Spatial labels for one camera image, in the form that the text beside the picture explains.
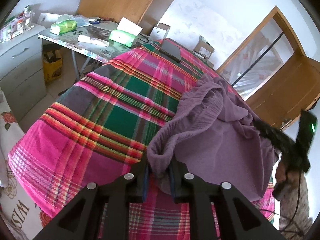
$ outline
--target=white box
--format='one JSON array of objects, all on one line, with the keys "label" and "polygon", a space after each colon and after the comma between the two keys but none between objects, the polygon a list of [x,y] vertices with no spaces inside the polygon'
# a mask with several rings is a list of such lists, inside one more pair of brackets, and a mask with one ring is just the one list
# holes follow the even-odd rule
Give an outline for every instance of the white box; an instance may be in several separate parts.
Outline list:
[{"label": "white box", "polygon": [[156,26],[153,27],[152,32],[150,34],[150,38],[154,41],[164,39],[167,37],[169,30],[169,25],[158,23]]}]

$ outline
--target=metal bolt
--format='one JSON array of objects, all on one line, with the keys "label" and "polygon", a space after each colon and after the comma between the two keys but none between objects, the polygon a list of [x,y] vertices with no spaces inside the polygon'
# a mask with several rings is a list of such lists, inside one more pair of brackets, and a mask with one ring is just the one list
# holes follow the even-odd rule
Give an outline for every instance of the metal bolt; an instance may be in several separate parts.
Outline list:
[{"label": "metal bolt", "polygon": [[224,189],[231,189],[231,184],[229,182],[222,182],[221,186]]},{"label": "metal bolt", "polygon": [[128,179],[128,180],[129,179],[133,179],[133,177],[134,177],[134,175],[132,173],[127,173],[127,174],[124,175],[124,178]]},{"label": "metal bolt", "polygon": [[192,173],[186,173],[184,174],[185,179],[193,179],[195,176]]},{"label": "metal bolt", "polygon": [[94,188],[96,188],[96,186],[97,186],[97,184],[95,184],[94,182],[90,182],[90,183],[88,183],[87,188],[94,189]]}]

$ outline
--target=floor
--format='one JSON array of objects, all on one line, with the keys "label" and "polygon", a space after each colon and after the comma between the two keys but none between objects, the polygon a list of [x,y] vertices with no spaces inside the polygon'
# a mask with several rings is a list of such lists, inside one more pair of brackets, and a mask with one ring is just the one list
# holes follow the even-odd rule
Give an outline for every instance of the floor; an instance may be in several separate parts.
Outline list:
[{"label": "floor", "polygon": [[[65,49],[63,54],[62,75],[46,84],[47,95],[40,100],[19,122],[21,129],[26,133],[33,123],[44,113],[44,111],[58,99],[58,93],[71,87],[76,79],[72,63],[71,50]],[[78,68],[81,68],[86,60],[86,56],[76,53]]]}]

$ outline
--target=wooden window frame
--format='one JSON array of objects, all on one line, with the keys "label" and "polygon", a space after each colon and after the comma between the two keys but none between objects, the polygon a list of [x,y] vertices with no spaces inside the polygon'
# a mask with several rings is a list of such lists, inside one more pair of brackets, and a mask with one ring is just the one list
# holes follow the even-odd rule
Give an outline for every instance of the wooden window frame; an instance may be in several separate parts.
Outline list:
[{"label": "wooden window frame", "polygon": [[274,19],[275,22],[279,25],[280,29],[284,32],[284,35],[287,37],[292,49],[294,52],[298,52],[301,55],[306,55],[301,43],[292,29],[291,25],[284,17],[283,13],[280,9],[275,6],[271,12],[263,19],[263,21],[253,30],[252,33],[240,44],[240,46],[227,58],[227,60],[222,63],[222,65],[216,70],[218,74],[221,74],[222,71],[226,68],[226,66],[233,60],[243,49],[245,46],[249,44],[249,42],[254,38],[254,36],[262,30],[262,28],[271,20]]}]

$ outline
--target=plaid blanket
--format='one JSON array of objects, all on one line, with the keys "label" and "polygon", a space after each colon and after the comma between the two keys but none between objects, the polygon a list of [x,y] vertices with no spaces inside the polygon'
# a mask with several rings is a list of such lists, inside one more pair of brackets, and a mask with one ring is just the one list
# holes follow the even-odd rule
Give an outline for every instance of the plaid blanket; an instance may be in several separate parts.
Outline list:
[{"label": "plaid blanket", "polygon": [[[159,55],[160,43],[135,48],[86,75],[9,153],[18,181],[51,217],[89,182],[102,185],[127,173],[175,115],[182,93],[204,73],[217,76],[182,46],[179,64]],[[274,210],[272,188],[270,182],[253,203],[257,208]],[[146,202],[130,206],[130,239],[189,239],[188,208],[174,204],[151,179]]]}]

